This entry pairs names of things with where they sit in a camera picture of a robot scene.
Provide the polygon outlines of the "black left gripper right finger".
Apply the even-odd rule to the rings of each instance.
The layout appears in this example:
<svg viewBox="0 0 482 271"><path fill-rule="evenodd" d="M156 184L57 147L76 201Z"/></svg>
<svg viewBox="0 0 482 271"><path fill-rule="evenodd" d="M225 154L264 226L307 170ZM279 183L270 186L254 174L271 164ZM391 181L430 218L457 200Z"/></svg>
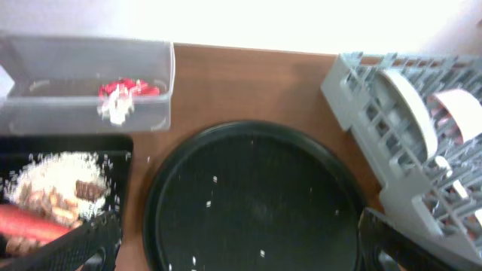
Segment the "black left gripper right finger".
<svg viewBox="0 0 482 271"><path fill-rule="evenodd" d="M380 260L382 252L404 270L454 270L449 264L437 259L397 231L381 213L371 208L365 208L359 219L358 241L366 270L384 270Z"/></svg>

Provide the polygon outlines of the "red snack wrapper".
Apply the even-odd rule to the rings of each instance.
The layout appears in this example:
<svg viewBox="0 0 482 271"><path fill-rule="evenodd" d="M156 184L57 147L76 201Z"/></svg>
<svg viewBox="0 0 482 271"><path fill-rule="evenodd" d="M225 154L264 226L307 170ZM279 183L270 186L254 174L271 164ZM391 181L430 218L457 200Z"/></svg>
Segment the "red snack wrapper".
<svg viewBox="0 0 482 271"><path fill-rule="evenodd" d="M121 78L99 87L98 96L110 96L119 90L122 96L159 96L160 89L140 79Z"/></svg>

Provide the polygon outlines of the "orange carrot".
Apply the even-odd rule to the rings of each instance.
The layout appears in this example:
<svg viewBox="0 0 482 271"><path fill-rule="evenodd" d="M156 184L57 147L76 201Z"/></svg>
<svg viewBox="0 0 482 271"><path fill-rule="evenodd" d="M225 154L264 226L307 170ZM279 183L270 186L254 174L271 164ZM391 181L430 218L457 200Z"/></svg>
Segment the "orange carrot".
<svg viewBox="0 0 482 271"><path fill-rule="evenodd" d="M1 233L52 242L71 230L61 224L11 205L1 205Z"/></svg>

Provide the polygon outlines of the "grey plate with food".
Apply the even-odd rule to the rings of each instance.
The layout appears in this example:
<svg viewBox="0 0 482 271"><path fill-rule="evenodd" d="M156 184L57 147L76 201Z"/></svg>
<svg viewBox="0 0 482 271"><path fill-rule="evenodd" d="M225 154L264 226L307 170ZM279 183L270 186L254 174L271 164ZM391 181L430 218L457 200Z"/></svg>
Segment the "grey plate with food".
<svg viewBox="0 0 482 271"><path fill-rule="evenodd" d="M432 158L438 138L428 109L415 87L402 73L384 69L373 81L374 97L395 128L395 134L421 163Z"/></svg>

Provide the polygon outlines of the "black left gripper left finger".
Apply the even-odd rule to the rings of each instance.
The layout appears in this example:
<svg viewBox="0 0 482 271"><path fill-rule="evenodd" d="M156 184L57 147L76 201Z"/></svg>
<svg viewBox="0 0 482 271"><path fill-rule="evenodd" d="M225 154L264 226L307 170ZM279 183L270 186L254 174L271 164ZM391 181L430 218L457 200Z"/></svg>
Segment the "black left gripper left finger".
<svg viewBox="0 0 482 271"><path fill-rule="evenodd" d="M122 241L120 214L109 211L25 257L7 262L2 271L114 271Z"/></svg>

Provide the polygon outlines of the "brown ginger piece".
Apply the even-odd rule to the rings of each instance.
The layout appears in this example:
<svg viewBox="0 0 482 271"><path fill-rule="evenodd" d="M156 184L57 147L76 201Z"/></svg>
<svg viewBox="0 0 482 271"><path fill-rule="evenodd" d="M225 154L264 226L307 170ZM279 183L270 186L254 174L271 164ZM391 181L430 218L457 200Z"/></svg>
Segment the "brown ginger piece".
<svg viewBox="0 0 482 271"><path fill-rule="evenodd" d="M97 201L106 192L106 188L93 182L76 181L75 196L89 202Z"/></svg>

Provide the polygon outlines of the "pale pink bowl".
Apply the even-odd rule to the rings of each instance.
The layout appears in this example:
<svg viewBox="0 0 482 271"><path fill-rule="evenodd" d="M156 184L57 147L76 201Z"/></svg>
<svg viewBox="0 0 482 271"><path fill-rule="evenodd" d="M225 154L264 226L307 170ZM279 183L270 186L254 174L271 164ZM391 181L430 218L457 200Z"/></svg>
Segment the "pale pink bowl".
<svg viewBox="0 0 482 271"><path fill-rule="evenodd" d="M464 89L434 93L428 98L436 130L462 145L481 134L481 103Z"/></svg>

